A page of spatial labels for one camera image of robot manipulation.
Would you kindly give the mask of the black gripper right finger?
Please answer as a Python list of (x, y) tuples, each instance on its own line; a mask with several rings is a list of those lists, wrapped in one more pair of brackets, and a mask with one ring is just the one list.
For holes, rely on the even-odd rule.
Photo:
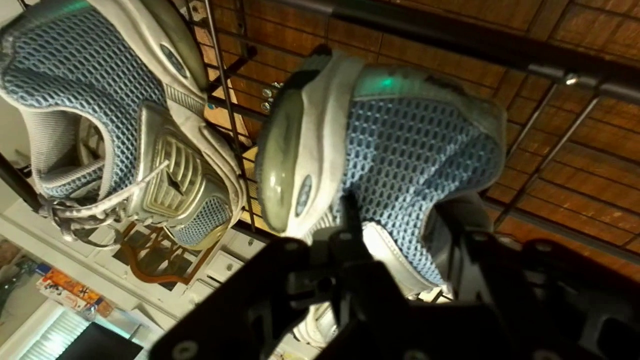
[(436, 269), (453, 298), (496, 315), (528, 360), (640, 360), (640, 288), (554, 240), (500, 239), (477, 206), (433, 209)]

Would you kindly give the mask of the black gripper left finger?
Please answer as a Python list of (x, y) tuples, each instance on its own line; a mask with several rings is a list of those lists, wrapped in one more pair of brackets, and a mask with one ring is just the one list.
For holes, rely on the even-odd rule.
[(370, 255), (351, 239), (267, 243), (150, 350), (150, 360), (267, 360), (310, 306), (346, 297), (337, 274)]

